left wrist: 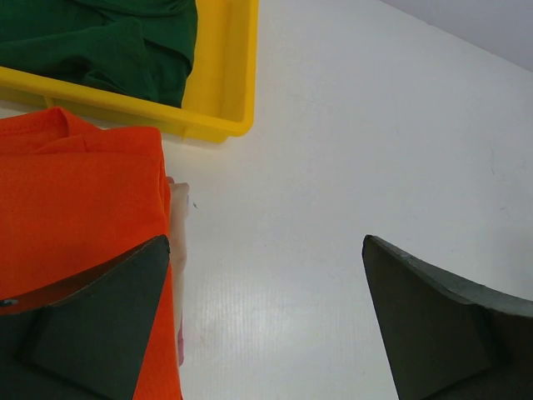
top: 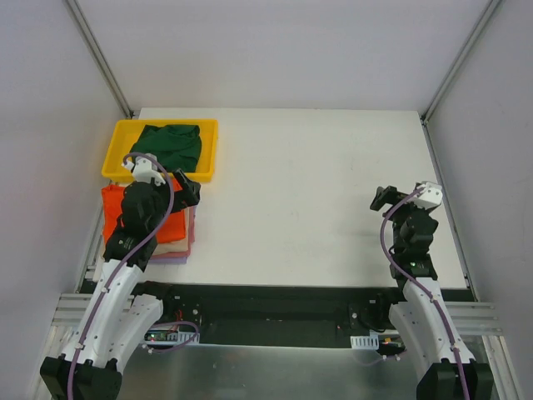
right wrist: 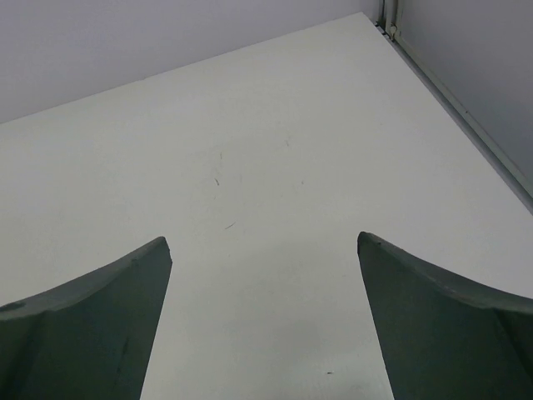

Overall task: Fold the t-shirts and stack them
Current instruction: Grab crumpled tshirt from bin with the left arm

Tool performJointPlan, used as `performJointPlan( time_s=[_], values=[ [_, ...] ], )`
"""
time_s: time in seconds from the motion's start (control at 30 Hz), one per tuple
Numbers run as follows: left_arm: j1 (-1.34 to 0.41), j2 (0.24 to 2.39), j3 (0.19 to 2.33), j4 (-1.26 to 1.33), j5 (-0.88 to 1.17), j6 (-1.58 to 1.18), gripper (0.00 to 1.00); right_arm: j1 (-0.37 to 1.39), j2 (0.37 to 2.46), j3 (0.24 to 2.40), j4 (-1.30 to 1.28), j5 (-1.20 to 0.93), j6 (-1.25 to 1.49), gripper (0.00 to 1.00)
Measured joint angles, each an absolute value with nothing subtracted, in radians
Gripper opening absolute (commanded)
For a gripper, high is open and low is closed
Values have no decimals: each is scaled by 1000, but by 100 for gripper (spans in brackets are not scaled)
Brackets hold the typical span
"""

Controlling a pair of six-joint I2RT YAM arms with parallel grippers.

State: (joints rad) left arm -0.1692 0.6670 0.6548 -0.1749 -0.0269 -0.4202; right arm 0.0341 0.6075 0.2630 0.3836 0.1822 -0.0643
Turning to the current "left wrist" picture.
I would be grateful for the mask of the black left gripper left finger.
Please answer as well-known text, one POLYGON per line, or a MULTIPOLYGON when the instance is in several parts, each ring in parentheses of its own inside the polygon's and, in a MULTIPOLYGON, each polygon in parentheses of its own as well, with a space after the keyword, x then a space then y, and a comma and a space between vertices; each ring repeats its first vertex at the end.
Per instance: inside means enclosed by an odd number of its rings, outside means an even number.
POLYGON ((131 399, 167 276, 166 237, 87 271, 43 305, 1 301, 3 399, 131 399))

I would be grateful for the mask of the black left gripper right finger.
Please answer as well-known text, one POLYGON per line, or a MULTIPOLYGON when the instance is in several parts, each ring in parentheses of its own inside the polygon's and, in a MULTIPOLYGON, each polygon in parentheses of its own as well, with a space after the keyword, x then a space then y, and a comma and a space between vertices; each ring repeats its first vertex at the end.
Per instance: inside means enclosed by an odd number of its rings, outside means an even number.
POLYGON ((530 399, 532 302, 368 235, 362 260, 400 399, 530 399))

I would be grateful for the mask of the green t-shirt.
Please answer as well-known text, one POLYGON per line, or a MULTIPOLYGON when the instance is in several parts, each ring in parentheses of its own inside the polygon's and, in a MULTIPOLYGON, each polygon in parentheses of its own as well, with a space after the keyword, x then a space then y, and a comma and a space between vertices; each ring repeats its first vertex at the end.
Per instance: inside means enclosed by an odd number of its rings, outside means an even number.
POLYGON ((3 1, 1 64, 179 108, 197 24, 193 1, 3 1))

